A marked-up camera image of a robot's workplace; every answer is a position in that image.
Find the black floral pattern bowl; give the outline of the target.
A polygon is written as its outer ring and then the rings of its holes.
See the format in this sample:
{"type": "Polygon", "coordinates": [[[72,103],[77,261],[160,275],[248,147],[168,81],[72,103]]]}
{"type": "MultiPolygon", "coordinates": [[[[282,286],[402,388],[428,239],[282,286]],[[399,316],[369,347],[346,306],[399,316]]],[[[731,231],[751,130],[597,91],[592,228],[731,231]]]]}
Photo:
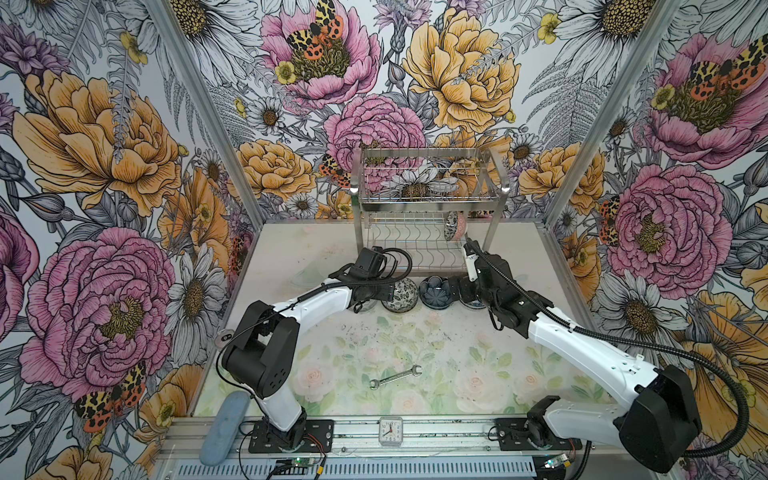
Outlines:
{"type": "Polygon", "coordinates": [[[389,300],[383,300],[382,306],[393,313],[404,314],[415,308],[419,301],[418,287],[410,278],[394,284],[394,291],[389,300]]]}

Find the pink rimmed patterned bowl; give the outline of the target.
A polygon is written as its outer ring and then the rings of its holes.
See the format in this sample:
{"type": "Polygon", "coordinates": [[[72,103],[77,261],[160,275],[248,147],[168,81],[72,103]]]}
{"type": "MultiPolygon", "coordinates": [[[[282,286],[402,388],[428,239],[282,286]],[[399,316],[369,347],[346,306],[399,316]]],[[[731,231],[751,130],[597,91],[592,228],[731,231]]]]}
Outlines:
{"type": "Polygon", "coordinates": [[[445,214],[443,234],[446,242],[459,241],[466,229],[467,218],[463,211],[449,211],[445,214]]]}

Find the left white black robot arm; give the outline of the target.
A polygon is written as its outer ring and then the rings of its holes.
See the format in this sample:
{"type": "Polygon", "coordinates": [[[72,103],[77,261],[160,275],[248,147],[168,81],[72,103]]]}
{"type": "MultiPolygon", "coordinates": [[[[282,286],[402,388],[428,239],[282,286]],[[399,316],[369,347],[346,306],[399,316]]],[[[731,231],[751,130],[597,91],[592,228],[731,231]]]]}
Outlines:
{"type": "Polygon", "coordinates": [[[218,368],[249,391],[274,430],[300,430],[306,413],[288,385],[300,337],[359,304],[392,299],[399,280],[392,274],[362,274],[348,265],[296,298],[276,304],[254,301],[219,354],[218,368]]]}

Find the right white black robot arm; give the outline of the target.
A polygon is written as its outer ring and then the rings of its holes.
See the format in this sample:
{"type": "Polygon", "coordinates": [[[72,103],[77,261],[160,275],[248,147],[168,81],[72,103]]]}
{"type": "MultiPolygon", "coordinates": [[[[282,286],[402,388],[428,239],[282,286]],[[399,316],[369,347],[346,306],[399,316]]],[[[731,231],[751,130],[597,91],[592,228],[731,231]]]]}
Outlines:
{"type": "Polygon", "coordinates": [[[453,298],[479,302],[502,327],[543,346],[577,367],[614,400],[612,407],[548,395],[532,406],[522,435],[535,448],[579,439],[623,448],[643,467],[672,470],[701,431],[690,381],[674,367],[659,368],[610,343],[578,332],[547,298],[513,287],[485,292],[468,276],[450,279],[453,298]]]}

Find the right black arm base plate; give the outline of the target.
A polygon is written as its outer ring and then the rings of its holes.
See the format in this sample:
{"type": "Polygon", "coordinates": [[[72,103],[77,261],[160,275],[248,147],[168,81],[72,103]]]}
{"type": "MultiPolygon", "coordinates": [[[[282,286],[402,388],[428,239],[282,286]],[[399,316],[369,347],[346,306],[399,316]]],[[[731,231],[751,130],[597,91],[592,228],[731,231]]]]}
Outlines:
{"type": "Polygon", "coordinates": [[[500,417],[493,420],[486,437],[502,451],[581,450],[582,441],[556,437],[547,427],[530,427],[526,417],[500,417]]]}

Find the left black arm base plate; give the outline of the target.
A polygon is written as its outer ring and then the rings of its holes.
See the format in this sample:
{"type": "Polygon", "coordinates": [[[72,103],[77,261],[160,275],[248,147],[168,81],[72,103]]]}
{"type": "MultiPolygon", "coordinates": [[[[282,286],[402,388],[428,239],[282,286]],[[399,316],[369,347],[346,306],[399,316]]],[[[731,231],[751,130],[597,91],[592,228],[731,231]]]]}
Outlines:
{"type": "Polygon", "coordinates": [[[260,420],[251,430],[247,450],[251,454],[330,453],[334,427],[333,420],[305,419],[283,432],[269,421],[260,420]]]}

